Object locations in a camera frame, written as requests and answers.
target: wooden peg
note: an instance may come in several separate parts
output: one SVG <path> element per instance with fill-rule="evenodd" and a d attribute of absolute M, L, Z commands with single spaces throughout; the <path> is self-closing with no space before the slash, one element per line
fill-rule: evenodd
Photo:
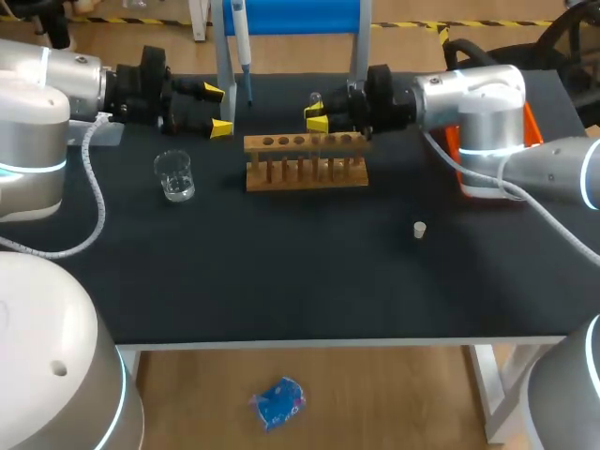
<path fill-rule="evenodd" d="M 319 179 L 319 158 L 312 157 L 312 179 L 317 181 Z"/>
<path fill-rule="evenodd" d="M 329 181 L 334 181 L 334 159 L 332 157 L 327 160 L 327 169 L 329 171 Z"/>
<path fill-rule="evenodd" d="M 281 181 L 288 181 L 288 157 L 281 159 Z"/>
<path fill-rule="evenodd" d="M 298 157 L 298 181 L 304 178 L 304 157 Z"/>
<path fill-rule="evenodd" d="M 344 178 L 350 178 L 350 158 L 344 158 Z"/>
<path fill-rule="evenodd" d="M 273 183 L 273 159 L 266 160 L 266 182 Z"/>

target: small white cap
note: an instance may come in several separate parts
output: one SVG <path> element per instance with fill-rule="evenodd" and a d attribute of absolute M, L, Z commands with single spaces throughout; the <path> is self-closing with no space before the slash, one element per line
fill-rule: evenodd
<path fill-rule="evenodd" d="M 423 222 L 414 222 L 414 237 L 421 239 L 428 226 Z"/>

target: metal table frame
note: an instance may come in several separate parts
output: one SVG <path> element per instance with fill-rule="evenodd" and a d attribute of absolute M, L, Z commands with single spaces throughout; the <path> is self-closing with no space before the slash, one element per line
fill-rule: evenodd
<path fill-rule="evenodd" d="M 533 363 L 562 337 L 466 337 L 416 339 L 331 339 L 331 340 L 263 340 L 242 342 L 196 342 L 181 344 L 120 345 L 129 371 L 137 376 L 141 352 L 168 350 L 226 349 L 300 349 L 322 347 L 400 347 L 457 346 L 469 347 L 486 425 L 487 441 L 506 443 L 523 430 L 519 410 L 522 379 Z M 515 344 L 502 367 L 498 367 L 492 344 Z"/>

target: white cable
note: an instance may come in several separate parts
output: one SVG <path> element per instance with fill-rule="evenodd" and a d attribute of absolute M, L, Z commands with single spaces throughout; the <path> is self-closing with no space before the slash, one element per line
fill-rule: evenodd
<path fill-rule="evenodd" d="M 488 181 L 494 183 L 496 185 L 502 184 L 504 189 L 511 191 L 513 195 L 517 195 L 524 201 L 526 201 L 535 211 L 537 211 L 542 218 L 548 222 L 552 228 L 554 228 L 566 241 L 571 244 L 579 253 L 585 256 L 591 263 L 600 266 L 600 255 L 598 255 L 591 248 L 583 244 L 574 234 L 569 232 L 564 225 L 561 224 L 554 216 L 552 216 L 549 211 L 540 204 L 534 197 L 532 197 L 525 189 L 519 187 L 513 183 L 509 183 L 508 181 L 504 181 L 502 179 L 494 178 L 493 176 L 483 175 L 478 172 L 470 171 L 469 169 L 465 169 L 460 164 L 455 162 L 446 152 L 442 150 L 442 148 L 438 145 L 437 142 L 431 137 L 431 134 L 428 132 L 423 133 L 427 141 L 431 144 L 436 153 L 455 171 L 459 171 L 467 176 L 472 176 L 473 178 L 479 178 L 483 181 Z"/>
<path fill-rule="evenodd" d="M 98 185 L 98 181 L 96 180 L 96 176 L 94 175 L 94 171 L 92 170 L 92 162 L 90 161 L 90 141 L 92 140 L 92 136 L 94 136 L 94 133 L 98 130 L 98 128 L 102 127 L 104 124 L 107 124 L 109 122 L 109 117 L 110 116 L 106 114 L 99 115 L 96 119 L 96 122 L 94 122 L 94 124 L 92 124 L 92 126 L 88 128 L 87 131 L 85 131 L 85 135 L 83 136 L 83 168 L 85 169 L 87 180 L 90 182 L 90 187 L 92 188 L 92 192 L 94 193 L 94 197 L 96 198 L 97 204 L 96 228 L 87 237 L 87 239 L 85 239 L 76 247 L 62 251 L 35 250 L 34 248 L 24 246 L 17 242 L 6 239 L 5 237 L 0 237 L 0 246 L 4 246 L 15 251 L 20 251 L 21 253 L 29 253 L 30 255 L 46 258 L 47 260 L 58 260 L 61 258 L 66 258 L 67 256 L 72 256 L 76 253 L 79 253 L 82 250 L 85 250 L 86 248 L 90 247 L 94 243 L 94 241 L 96 241 L 96 239 L 98 239 L 98 236 L 100 236 L 100 233 L 102 233 L 102 229 L 104 228 L 104 222 L 106 221 L 106 208 L 104 206 L 104 199 L 102 198 L 100 186 Z"/>

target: yellow tape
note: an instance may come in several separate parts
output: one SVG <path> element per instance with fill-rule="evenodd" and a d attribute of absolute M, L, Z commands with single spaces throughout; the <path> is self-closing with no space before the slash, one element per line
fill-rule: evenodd
<path fill-rule="evenodd" d="M 443 44 L 450 40 L 450 27 L 441 26 L 438 28 L 438 35 L 440 36 L 440 44 L 443 46 Z"/>
<path fill-rule="evenodd" d="M 191 26 L 190 21 L 170 21 L 161 19 L 134 19 L 130 17 L 72 17 L 72 23 L 132 23 L 139 25 Z M 0 16 L 0 22 L 19 22 L 10 16 Z M 409 22 L 375 22 L 371 28 L 429 28 L 439 26 L 469 26 L 469 27 L 518 27 L 518 26 L 550 26 L 552 21 L 409 21 Z"/>

